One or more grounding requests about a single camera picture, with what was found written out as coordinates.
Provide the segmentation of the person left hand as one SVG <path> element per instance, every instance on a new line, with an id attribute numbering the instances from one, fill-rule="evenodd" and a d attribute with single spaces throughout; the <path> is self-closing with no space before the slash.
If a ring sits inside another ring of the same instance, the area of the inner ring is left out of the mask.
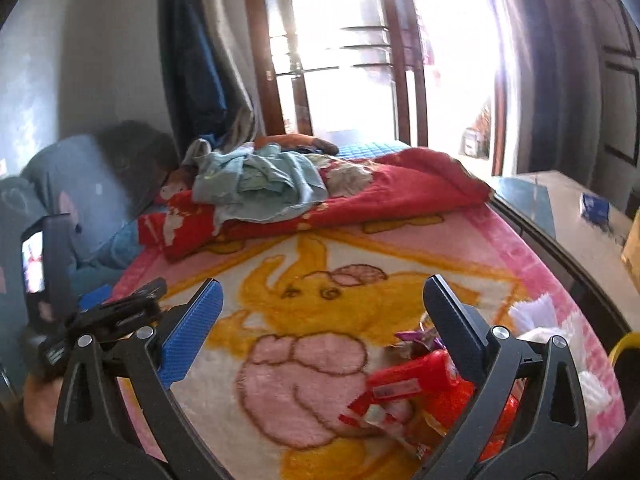
<path id="1" fill-rule="evenodd" d="M 50 382 L 28 375 L 24 385 L 24 416 L 30 429 L 45 444 L 53 445 L 56 410 L 62 378 Z"/>

